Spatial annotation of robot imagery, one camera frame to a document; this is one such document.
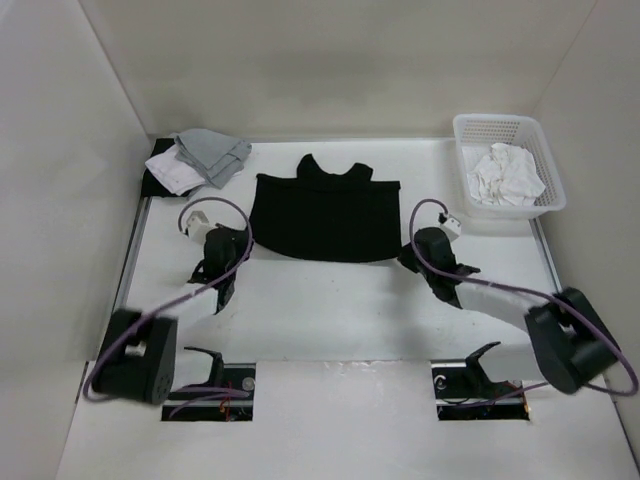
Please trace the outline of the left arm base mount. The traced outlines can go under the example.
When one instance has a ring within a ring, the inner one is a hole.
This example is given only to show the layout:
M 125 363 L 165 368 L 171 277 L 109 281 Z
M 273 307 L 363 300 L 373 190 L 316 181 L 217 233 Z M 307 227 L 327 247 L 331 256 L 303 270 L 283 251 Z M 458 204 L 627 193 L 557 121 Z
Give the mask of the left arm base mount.
M 199 347 L 179 351 L 174 381 L 162 404 L 163 422 L 250 422 L 257 367 L 227 363 L 220 352 Z

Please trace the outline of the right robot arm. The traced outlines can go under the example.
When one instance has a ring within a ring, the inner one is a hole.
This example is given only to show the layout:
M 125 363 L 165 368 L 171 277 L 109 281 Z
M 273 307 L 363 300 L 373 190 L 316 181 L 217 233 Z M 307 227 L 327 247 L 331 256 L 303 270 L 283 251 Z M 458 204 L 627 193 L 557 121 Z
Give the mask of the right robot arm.
M 494 346 L 467 356 L 464 384 L 473 394 L 489 394 L 500 374 L 511 379 L 540 380 L 572 395 L 590 387 L 595 377 L 622 362 L 622 352 L 600 316 L 578 289 L 554 294 L 491 282 L 480 270 L 457 261 L 449 238 L 438 227 L 416 231 L 400 250 L 398 261 L 420 275 L 441 302 L 482 313 L 523 332 L 528 343 L 488 362 Z

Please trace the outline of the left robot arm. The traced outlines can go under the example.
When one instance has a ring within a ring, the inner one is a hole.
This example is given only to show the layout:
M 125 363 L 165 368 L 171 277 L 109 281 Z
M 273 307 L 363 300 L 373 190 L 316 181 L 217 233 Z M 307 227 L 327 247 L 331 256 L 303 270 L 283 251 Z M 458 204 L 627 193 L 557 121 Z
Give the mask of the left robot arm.
M 253 246 L 249 228 L 216 225 L 205 235 L 203 258 L 179 296 L 150 312 L 112 313 L 98 359 L 82 395 L 159 405 L 174 385 L 178 337 L 193 323 L 220 313 L 235 293 L 236 273 Z

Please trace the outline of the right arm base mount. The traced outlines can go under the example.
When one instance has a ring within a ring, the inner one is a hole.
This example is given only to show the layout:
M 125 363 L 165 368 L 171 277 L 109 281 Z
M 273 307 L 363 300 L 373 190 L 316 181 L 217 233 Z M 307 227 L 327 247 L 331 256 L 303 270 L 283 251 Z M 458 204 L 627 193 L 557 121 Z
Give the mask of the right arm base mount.
M 491 342 L 464 359 L 436 360 L 431 363 L 436 414 L 440 421 L 528 421 L 525 395 L 501 399 L 523 387 L 521 381 L 489 379 L 480 359 L 499 342 Z

